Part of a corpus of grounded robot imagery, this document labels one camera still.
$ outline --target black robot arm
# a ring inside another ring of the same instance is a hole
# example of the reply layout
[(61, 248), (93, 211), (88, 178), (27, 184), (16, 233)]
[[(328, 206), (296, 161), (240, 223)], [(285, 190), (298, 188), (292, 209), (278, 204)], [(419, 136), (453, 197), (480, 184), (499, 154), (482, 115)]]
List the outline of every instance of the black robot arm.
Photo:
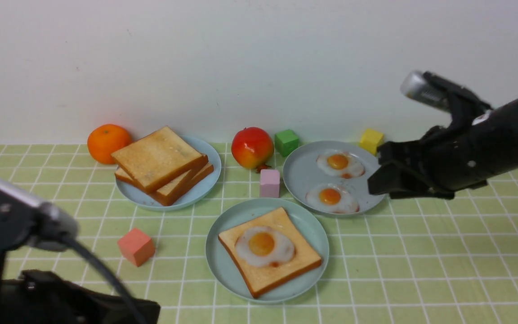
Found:
[[(134, 299), (115, 275), (76, 241), (76, 221), (53, 203), (0, 179), (0, 324), (154, 324), (160, 306)], [(51, 271), (24, 270), (3, 280), (6, 253), (22, 246), (73, 249), (115, 288), (104, 295), (64, 281)]]
[(464, 86), (431, 72), (412, 72), (401, 91), (449, 112), (452, 122), (416, 141), (380, 146), (381, 166), (368, 179), (371, 194), (453, 199), (456, 191), (486, 186), (487, 179), (518, 168), (518, 99), (492, 109)]

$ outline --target fried egg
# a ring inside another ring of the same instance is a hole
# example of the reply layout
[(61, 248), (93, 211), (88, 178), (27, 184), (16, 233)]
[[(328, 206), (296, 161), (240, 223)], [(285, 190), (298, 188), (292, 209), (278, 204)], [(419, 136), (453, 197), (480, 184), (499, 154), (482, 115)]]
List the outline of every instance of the fried egg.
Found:
[(235, 249), (250, 266), (279, 266), (295, 255), (295, 245), (281, 232), (269, 226), (253, 226), (239, 236)]
[(338, 184), (320, 184), (305, 196), (307, 204), (323, 213), (352, 214), (359, 211), (357, 200)]
[(365, 174), (365, 166), (348, 152), (331, 151), (317, 157), (317, 167), (330, 176), (357, 178)]

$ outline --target table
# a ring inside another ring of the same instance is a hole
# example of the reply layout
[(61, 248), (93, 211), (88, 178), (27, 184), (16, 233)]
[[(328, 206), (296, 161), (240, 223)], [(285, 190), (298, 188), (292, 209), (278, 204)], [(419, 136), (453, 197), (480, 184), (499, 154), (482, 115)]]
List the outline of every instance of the table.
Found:
[[(518, 323), (518, 170), (454, 201), (391, 201), (364, 217), (319, 217), (331, 259), (323, 279), (283, 305), (249, 304), (218, 284), (204, 258), (216, 217), (259, 196), (259, 175), (240, 168), (229, 145), (220, 181), (179, 211), (138, 209), (116, 189), (114, 166), (92, 160), (85, 145), (0, 145), (0, 177), (51, 199), (76, 217), (80, 241), (123, 279), (136, 297), (162, 305), (160, 323)], [(270, 162), (280, 171), (284, 158)], [(293, 198), (285, 188), (283, 199)], [(136, 268), (117, 240), (132, 227), (149, 234), (156, 256)], [(53, 270), (103, 293), (113, 290), (72, 252), (30, 248), (9, 254), (6, 277)]]

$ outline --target green cube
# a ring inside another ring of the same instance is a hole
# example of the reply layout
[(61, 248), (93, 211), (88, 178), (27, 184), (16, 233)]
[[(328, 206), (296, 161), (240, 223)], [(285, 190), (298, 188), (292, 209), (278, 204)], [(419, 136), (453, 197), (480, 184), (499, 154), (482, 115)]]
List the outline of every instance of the green cube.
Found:
[(275, 134), (275, 148), (281, 156), (288, 156), (299, 147), (299, 138), (294, 131), (287, 129)]

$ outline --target red apple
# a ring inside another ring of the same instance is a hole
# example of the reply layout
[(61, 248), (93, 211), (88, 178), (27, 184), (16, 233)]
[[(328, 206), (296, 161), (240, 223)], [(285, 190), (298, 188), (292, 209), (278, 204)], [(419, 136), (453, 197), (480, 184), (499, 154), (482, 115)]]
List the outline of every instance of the red apple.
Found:
[(231, 153), (237, 163), (249, 170), (256, 169), (257, 173), (271, 168), (265, 163), (269, 161), (274, 152), (271, 137), (258, 127), (247, 127), (239, 131), (233, 138), (231, 146)]

